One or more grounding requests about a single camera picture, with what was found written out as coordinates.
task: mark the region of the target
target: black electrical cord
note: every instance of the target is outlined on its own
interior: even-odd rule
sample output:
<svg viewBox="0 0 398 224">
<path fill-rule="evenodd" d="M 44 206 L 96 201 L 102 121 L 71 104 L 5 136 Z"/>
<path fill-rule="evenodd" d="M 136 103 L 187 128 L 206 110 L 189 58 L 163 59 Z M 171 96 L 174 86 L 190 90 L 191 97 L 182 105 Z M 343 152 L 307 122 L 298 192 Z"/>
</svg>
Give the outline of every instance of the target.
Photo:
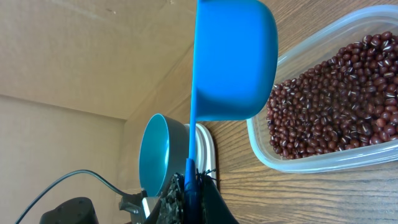
<svg viewBox="0 0 398 224">
<path fill-rule="evenodd" d="M 75 174 L 90 174 L 90 175 L 93 175 L 94 177 L 96 177 L 98 180 L 100 180 L 102 183 L 104 183 L 106 186 L 108 186 L 111 190 L 113 190 L 117 194 L 122 195 L 122 196 L 128 196 L 129 195 L 129 194 L 124 193 L 123 191 L 117 189 L 115 186 L 113 186 L 111 183 L 109 183 L 107 180 L 105 180 L 102 176 L 98 175 L 97 173 L 95 173 L 95 172 L 93 172 L 91 170 L 76 170 L 76 171 L 70 172 L 69 174 L 63 175 L 58 180 L 54 181 L 54 183 L 50 184 L 46 189 L 44 189 L 43 192 L 40 193 L 39 196 L 37 196 L 35 198 L 35 200 L 33 200 L 33 202 L 30 203 L 30 205 L 24 210 L 24 212 L 22 212 L 22 214 L 19 216 L 19 218 L 15 222 L 15 224 L 20 223 L 21 220 L 27 214 L 27 212 L 29 212 L 29 210 L 40 200 L 40 198 L 42 198 L 49 190 L 51 190 L 51 188 L 56 186 L 59 182 L 65 180 L 66 178 L 68 178 L 70 176 L 73 176 Z"/>
</svg>

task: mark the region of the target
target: red bean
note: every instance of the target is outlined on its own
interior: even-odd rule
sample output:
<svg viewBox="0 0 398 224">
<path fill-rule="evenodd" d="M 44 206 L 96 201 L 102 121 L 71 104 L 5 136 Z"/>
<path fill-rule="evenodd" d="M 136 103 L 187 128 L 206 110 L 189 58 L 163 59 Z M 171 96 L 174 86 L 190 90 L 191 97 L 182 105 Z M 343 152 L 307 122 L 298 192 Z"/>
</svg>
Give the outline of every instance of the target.
<svg viewBox="0 0 398 224">
<path fill-rule="evenodd" d="M 367 35 L 275 84 L 266 104 L 275 153 L 300 159 L 398 139 L 397 53 L 391 32 Z"/>
</svg>

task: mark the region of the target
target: plastic container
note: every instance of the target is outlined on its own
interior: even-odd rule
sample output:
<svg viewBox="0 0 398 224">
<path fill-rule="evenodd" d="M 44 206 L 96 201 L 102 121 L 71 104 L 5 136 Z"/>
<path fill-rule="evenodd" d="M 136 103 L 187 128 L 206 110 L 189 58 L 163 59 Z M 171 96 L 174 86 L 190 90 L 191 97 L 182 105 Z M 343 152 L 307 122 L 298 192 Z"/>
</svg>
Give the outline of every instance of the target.
<svg viewBox="0 0 398 224">
<path fill-rule="evenodd" d="M 275 83 L 298 78 L 310 67 L 335 56 L 340 47 L 361 41 L 365 35 L 391 31 L 398 35 L 398 6 L 373 6 L 352 12 L 304 40 L 278 58 Z M 398 141 L 385 142 L 348 151 L 287 160 L 269 144 L 266 108 L 248 119 L 251 146 L 257 158 L 282 172 L 313 173 L 361 167 L 398 159 Z"/>
</svg>

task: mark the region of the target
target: blue measuring cup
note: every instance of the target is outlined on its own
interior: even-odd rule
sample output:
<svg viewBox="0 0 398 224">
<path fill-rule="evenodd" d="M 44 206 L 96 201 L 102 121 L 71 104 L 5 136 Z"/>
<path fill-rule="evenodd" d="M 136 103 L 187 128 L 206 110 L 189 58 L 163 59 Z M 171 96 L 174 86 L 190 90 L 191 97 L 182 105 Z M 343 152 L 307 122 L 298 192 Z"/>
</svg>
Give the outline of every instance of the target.
<svg viewBox="0 0 398 224">
<path fill-rule="evenodd" d="M 242 120 L 264 107 L 275 79 L 277 28 L 257 0 L 199 0 L 193 51 L 185 220 L 200 216 L 195 178 L 195 123 Z"/>
</svg>

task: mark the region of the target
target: teal bowl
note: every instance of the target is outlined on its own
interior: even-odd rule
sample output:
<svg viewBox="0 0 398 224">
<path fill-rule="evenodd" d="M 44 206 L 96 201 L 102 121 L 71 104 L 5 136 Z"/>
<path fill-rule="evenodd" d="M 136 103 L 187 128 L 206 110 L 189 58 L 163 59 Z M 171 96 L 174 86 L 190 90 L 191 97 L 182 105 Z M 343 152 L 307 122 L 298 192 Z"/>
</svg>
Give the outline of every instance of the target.
<svg viewBox="0 0 398 224">
<path fill-rule="evenodd" d="M 159 196 L 174 173 L 185 173 L 188 143 L 182 123 L 161 114 L 149 120 L 139 152 L 139 181 L 149 197 Z"/>
</svg>

